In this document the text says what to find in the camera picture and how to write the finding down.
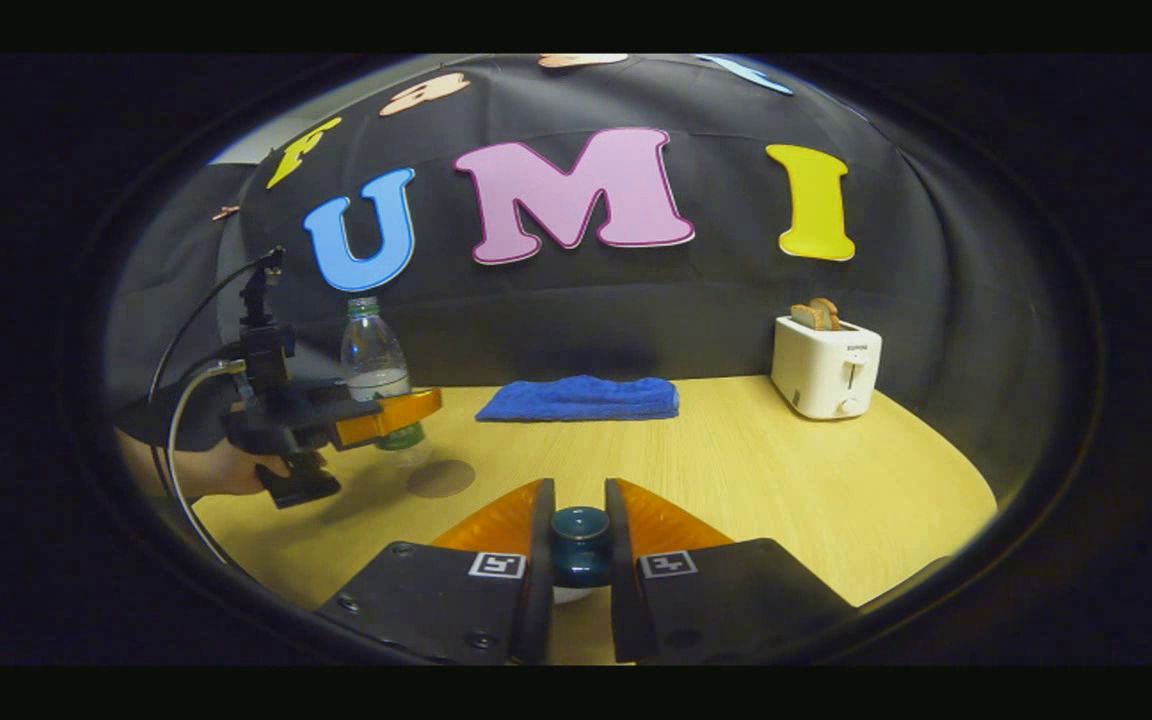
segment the toast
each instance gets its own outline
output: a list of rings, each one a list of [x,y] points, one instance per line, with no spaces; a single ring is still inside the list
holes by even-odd
[[[841,331],[838,308],[824,297],[813,297],[810,305],[791,305],[790,319],[814,331]]]
[[[842,329],[842,324],[838,323],[838,308],[833,305],[833,302],[828,302],[824,297],[813,297],[812,306],[814,306],[814,309],[820,311],[825,329],[827,331]]]
[[[814,309],[814,306],[790,306],[790,319],[799,325],[806,325],[806,327],[814,331],[824,329],[824,314],[820,313],[820,310]]]

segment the water bottle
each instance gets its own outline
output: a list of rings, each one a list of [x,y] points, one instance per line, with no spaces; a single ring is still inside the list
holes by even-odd
[[[346,369],[349,396],[358,401],[407,395],[412,391],[407,374],[407,358],[389,325],[380,319],[376,297],[349,301],[349,323],[340,340],[340,364]],[[388,452],[399,468],[415,468],[429,461],[430,447],[419,423],[394,430],[376,442]]]

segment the toaster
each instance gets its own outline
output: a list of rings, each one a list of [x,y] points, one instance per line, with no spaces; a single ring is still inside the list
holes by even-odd
[[[869,410],[882,338],[850,323],[817,331],[776,318],[772,382],[797,414],[814,420],[855,418]]]

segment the table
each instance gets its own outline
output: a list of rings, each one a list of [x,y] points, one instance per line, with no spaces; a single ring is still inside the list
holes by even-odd
[[[317,609],[389,541],[430,543],[470,511],[538,478],[558,507],[602,507],[623,478],[735,539],[780,541],[844,600],[863,605],[952,555],[996,511],[972,462],[935,430],[874,393],[867,414],[809,420],[767,376],[675,381],[666,420],[479,423],[498,387],[444,388],[424,427],[433,460],[475,479],[453,497],[417,497],[376,447],[324,456],[338,495],[276,510],[268,493],[205,497],[198,518],[265,588]],[[554,612],[553,660],[613,662],[609,590]]]

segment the human hand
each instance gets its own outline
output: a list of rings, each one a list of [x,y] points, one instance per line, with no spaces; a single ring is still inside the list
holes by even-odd
[[[150,446],[137,441],[137,439],[115,430],[119,445],[123,448],[123,455],[128,458],[128,464],[132,467],[141,486],[152,493],[162,495],[162,483],[157,477],[154,470],[154,457],[150,455]],[[326,458],[321,454],[316,454],[319,465],[326,465]],[[265,486],[256,475],[256,467],[265,465],[274,473],[288,477],[291,469],[287,462],[278,455],[252,455],[250,452],[240,450],[227,439],[212,446],[205,452],[183,452],[175,454],[175,469],[180,483],[180,493],[183,497],[205,495],[256,495],[264,492]]]

